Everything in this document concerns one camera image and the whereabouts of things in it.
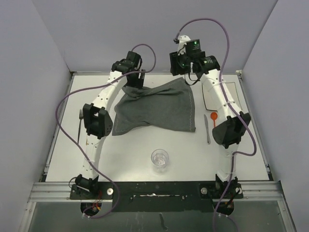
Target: wall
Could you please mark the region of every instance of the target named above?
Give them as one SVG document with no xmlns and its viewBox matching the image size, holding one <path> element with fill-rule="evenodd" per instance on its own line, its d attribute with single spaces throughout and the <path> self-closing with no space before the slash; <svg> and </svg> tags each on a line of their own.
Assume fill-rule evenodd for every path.
<svg viewBox="0 0 309 232">
<path fill-rule="evenodd" d="M 30 0 L 0 2 L 0 231 L 18 230 L 70 77 Z"/>
<path fill-rule="evenodd" d="M 279 0 L 244 68 L 270 167 L 298 232 L 308 231 L 309 1 Z"/>
<path fill-rule="evenodd" d="M 32 0 L 72 71 L 109 71 L 139 43 L 157 53 L 156 70 L 169 70 L 169 53 L 180 27 L 197 17 L 226 26 L 231 50 L 225 73 L 242 69 L 277 0 Z M 225 36 L 212 22 L 195 22 L 183 31 L 200 38 L 202 49 L 223 61 Z M 152 53 L 139 48 L 144 68 Z"/>
</svg>

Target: clear glass cup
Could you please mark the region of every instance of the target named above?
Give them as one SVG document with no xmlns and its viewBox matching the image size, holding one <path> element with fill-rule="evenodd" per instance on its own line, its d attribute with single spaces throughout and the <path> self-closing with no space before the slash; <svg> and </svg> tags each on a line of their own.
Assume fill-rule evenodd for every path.
<svg viewBox="0 0 309 232">
<path fill-rule="evenodd" d="M 169 163 L 169 155 L 163 149 L 157 149 L 151 154 L 151 161 L 157 171 L 162 171 Z"/>
</svg>

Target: white table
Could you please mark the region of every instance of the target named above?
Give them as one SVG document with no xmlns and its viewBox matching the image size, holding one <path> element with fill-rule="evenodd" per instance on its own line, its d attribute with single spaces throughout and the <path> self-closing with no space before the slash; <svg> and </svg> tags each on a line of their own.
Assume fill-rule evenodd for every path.
<svg viewBox="0 0 309 232">
<path fill-rule="evenodd" d="M 151 75 L 145 76 L 144 85 L 147 87 L 160 86 L 178 76 Z M 108 79 L 107 75 L 77 75 L 74 76 L 71 91 L 99 86 Z M 229 83 L 235 83 L 239 102 L 243 112 L 248 112 L 244 96 L 236 75 L 225 75 L 224 79 Z M 207 144 L 204 114 L 209 119 L 210 134 L 212 120 L 210 111 L 206 111 L 201 94 L 201 84 L 192 86 L 196 106 L 195 124 L 196 132 L 177 132 L 165 130 L 153 126 L 141 127 L 131 130 L 125 135 L 109 135 L 103 145 L 99 170 L 113 181 L 211 181 L 215 179 L 218 165 L 218 145 L 211 137 L 211 144 Z M 100 92 L 100 89 L 88 90 L 69 97 L 62 119 L 62 126 L 74 138 L 77 139 L 79 125 L 79 110 L 85 103 L 90 103 Z M 114 106 L 123 96 L 119 93 L 110 110 L 110 116 L 114 121 Z M 80 141 L 85 148 L 86 133 L 82 128 Z M 163 174 L 153 170 L 151 153 L 162 148 L 169 154 L 170 164 Z M 252 141 L 246 132 L 242 137 L 239 150 L 251 153 Z M 46 181 L 69 181 L 80 173 L 83 155 L 61 131 L 59 132 L 52 154 Z M 239 180 L 269 180 L 263 157 L 258 147 L 254 157 L 237 156 L 236 174 Z"/>
</svg>

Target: knife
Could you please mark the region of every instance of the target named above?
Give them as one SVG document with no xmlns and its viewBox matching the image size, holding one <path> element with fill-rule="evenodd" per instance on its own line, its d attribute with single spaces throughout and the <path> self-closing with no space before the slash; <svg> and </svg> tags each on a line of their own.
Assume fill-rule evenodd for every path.
<svg viewBox="0 0 309 232">
<path fill-rule="evenodd" d="M 207 131 L 207 143 L 211 144 L 211 138 L 209 136 L 208 120 L 207 120 L 206 115 L 204 115 L 204 120 L 205 120 L 205 126 L 206 126 L 206 131 Z"/>
</svg>

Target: gray cloth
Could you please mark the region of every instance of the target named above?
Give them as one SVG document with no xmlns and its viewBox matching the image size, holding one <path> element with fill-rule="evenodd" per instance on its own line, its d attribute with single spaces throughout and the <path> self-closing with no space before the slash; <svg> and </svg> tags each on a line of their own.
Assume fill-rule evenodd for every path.
<svg viewBox="0 0 309 232">
<path fill-rule="evenodd" d="M 155 88 L 123 87 L 122 90 L 125 95 L 115 106 L 112 135 L 149 125 L 195 132 L 194 98 L 182 77 Z"/>
</svg>

